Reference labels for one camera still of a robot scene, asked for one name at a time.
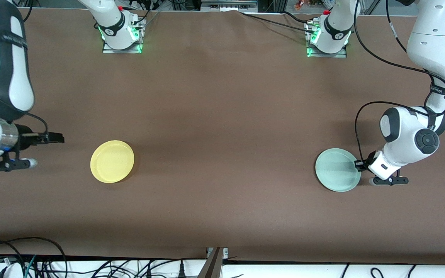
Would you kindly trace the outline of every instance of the brown table surface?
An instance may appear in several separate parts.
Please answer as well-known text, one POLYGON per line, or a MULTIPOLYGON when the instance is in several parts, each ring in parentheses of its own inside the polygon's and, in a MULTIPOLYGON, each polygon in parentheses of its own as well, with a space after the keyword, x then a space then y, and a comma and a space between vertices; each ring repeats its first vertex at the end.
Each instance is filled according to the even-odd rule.
MULTIPOLYGON (((394 18, 404 43, 414 21, 394 18)), ((308 58, 300 31, 234 11, 162 12, 142 54, 102 54, 93 23, 87 10, 35 9, 25 24, 32 112, 66 144, 32 147, 23 156, 37 168, 0 173, 0 239, 45 236, 68 255, 203 257, 224 246, 240 260, 445 263, 445 133, 437 153, 403 167, 409 185, 369 186, 363 173, 337 193, 314 172, 327 148, 358 154, 361 105, 421 105, 426 75, 374 59, 354 36, 346 59, 308 58), (136 166, 107 185, 90 157, 113 139, 133 147, 136 166)), ((384 17, 358 27, 378 55, 413 66, 384 17)), ((361 115, 366 154, 384 144, 388 107, 361 115)))

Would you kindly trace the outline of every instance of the power cable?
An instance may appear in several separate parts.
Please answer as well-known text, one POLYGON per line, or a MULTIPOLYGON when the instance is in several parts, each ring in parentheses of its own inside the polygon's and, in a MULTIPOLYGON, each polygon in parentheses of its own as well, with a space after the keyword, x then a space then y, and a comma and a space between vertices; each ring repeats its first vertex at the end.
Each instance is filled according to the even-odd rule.
POLYGON ((396 30, 394 30, 394 25, 392 24, 391 17, 389 16, 389 0, 386 0, 386 16, 387 16, 387 21, 389 21, 389 26, 392 29, 392 33, 394 34, 394 38, 396 39, 397 44, 399 44, 399 46, 401 46, 403 51, 406 52, 406 48, 401 43, 401 41, 397 38, 396 30))
POLYGON ((25 18, 23 19, 23 23, 25 23, 27 21, 27 19, 29 19, 29 16, 30 16, 30 13, 32 12, 33 6, 34 6, 34 0, 30 0, 29 12, 27 13, 27 16, 25 16, 25 18))
POLYGON ((362 39, 360 38, 360 34, 358 33, 358 28, 357 28, 357 9, 358 9, 358 5, 360 4, 360 1, 357 1, 357 5, 355 6, 355 16, 353 18, 353 26, 355 27, 355 33, 357 35, 357 39, 358 42, 360 43, 360 45, 363 47, 363 49, 365 49, 370 55, 374 56, 376 59, 383 61, 384 63, 387 63, 389 65, 395 66, 395 67, 399 67, 399 68, 403 68, 403 69, 408 69, 408 70, 413 70, 413 71, 417 71, 417 72, 422 72, 424 74, 428 74, 429 76, 432 76, 434 78, 440 79, 440 81, 442 81, 445 84, 445 80, 438 76, 437 74, 433 74, 431 72, 428 71, 424 71, 421 69, 417 69, 417 68, 412 68, 412 67, 408 67, 408 66, 403 66, 403 65, 399 65, 397 63, 393 63, 390 62, 388 60, 385 60, 383 58, 380 58, 378 55, 376 55, 375 53, 373 53, 372 51, 370 51, 367 46, 365 46, 365 44, 363 43, 362 39))
POLYGON ((265 19, 265 18, 261 18, 261 17, 258 17, 258 16, 251 15, 251 14, 245 14, 245 13, 241 13, 241 14, 243 14, 245 16, 248 16, 248 17, 252 17, 252 18, 258 19, 258 20, 263 20, 263 21, 267 21, 269 23, 273 23, 273 24, 284 26, 284 27, 292 28, 292 29, 295 29, 295 30, 299 30, 299 31, 302 31, 302 32, 305 32, 305 33, 310 33, 310 34, 314 33, 312 30, 305 30, 303 28, 298 28, 298 27, 286 25, 286 24, 283 24, 283 23, 280 23, 280 22, 268 20, 268 19, 265 19))
POLYGON ((343 270, 343 274, 341 274, 341 278, 345 278, 345 274, 346 274, 346 271, 347 271, 348 267, 350 267, 350 263, 347 263, 347 264, 346 264, 346 267, 345 267, 345 269, 343 270))

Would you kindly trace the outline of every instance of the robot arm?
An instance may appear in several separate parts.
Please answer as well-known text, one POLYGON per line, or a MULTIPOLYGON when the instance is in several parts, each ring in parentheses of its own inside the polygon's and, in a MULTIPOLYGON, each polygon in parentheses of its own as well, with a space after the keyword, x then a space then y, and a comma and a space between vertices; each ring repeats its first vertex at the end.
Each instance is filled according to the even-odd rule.
POLYGON ((386 144, 366 160, 368 169, 380 178, 371 180, 374 184, 392 183, 392 174, 401 167, 435 153, 438 136, 445 130, 445 114, 441 114, 445 112, 445 0, 420 0, 417 6, 419 16, 406 48, 408 56, 443 80, 434 78, 424 106, 412 107, 420 112, 396 107, 381 117, 386 144))
MULTIPOLYGON (((324 53, 337 53, 348 42, 353 27, 356 0, 336 0, 330 14, 318 18, 320 32, 311 43, 324 53)), ((360 4, 356 15, 360 14, 360 4)))
POLYGON ((114 0, 79 0, 92 13, 104 41, 113 49, 126 49, 138 41, 138 15, 117 7, 114 0))
POLYGON ((33 106, 22 16, 10 1, 0 0, 0 171, 36 165, 33 159, 20 159, 20 150, 37 144, 64 142, 62 134, 35 133, 13 123, 33 106), (15 159, 9 158, 10 152, 16 153, 15 159))

